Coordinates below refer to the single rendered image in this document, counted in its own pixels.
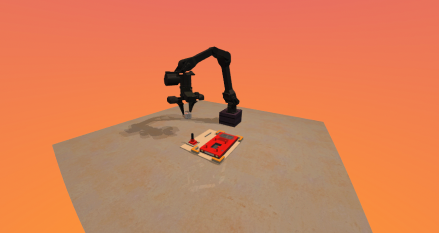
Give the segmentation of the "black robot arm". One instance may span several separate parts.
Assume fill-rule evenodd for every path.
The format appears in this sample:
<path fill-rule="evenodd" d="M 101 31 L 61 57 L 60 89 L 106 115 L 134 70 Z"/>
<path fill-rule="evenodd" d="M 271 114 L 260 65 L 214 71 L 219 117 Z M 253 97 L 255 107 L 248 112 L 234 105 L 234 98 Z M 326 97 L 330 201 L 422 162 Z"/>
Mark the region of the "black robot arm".
<path fill-rule="evenodd" d="M 197 63 L 207 59 L 208 57 L 213 56 L 217 59 L 218 64 L 222 70 L 223 82 L 224 82 L 224 92 L 222 93 L 223 99 L 227 104 L 226 113 L 235 114 L 238 112 L 237 105 L 240 103 L 239 99 L 236 96 L 236 92 L 233 90 L 232 79 L 231 79 L 231 54 L 228 51 L 223 49 L 218 49 L 217 47 L 210 47 L 207 50 L 200 52 L 199 54 L 182 59 L 178 62 L 178 66 L 175 71 L 165 71 L 164 76 L 164 84 L 165 86 L 176 86 L 180 85 L 192 85 L 191 76 L 195 76 L 192 70 Z M 189 71 L 189 72 L 186 72 Z M 180 74 L 182 73 L 182 74 Z M 199 99 L 199 92 L 193 92 L 193 89 L 190 91 L 183 90 L 181 94 L 181 99 L 185 99 L 187 103 L 195 102 L 196 99 Z"/>

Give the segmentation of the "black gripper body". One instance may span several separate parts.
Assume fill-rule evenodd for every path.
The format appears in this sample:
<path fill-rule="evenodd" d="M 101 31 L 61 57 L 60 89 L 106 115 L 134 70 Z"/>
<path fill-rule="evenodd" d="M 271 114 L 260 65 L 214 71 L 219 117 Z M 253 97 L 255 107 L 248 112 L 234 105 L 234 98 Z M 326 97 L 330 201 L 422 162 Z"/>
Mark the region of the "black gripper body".
<path fill-rule="evenodd" d="M 176 96 L 168 96 L 167 97 L 167 102 L 170 104 L 176 104 L 176 103 L 183 103 L 182 99 L 182 92 L 183 90 L 190 91 L 191 89 L 193 89 L 192 85 L 180 85 L 180 97 L 176 97 Z M 204 95 L 199 93 L 199 101 L 204 100 Z"/>

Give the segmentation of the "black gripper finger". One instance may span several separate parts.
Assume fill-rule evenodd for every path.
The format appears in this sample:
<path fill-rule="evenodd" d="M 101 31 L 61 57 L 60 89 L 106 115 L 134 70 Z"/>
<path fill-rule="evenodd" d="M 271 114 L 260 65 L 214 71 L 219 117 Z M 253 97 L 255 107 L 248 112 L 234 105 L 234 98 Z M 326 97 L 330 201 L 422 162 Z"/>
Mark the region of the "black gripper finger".
<path fill-rule="evenodd" d="M 191 113 L 192 108 L 193 108 L 193 106 L 194 106 L 194 104 L 195 104 L 196 102 L 198 102 L 198 101 L 195 101 L 195 102 L 189 102 L 189 112 L 190 112 L 190 113 Z"/>
<path fill-rule="evenodd" d="M 177 104 L 178 104 L 182 114 L 184 115 L 184 103 L 177 103 Z"/>

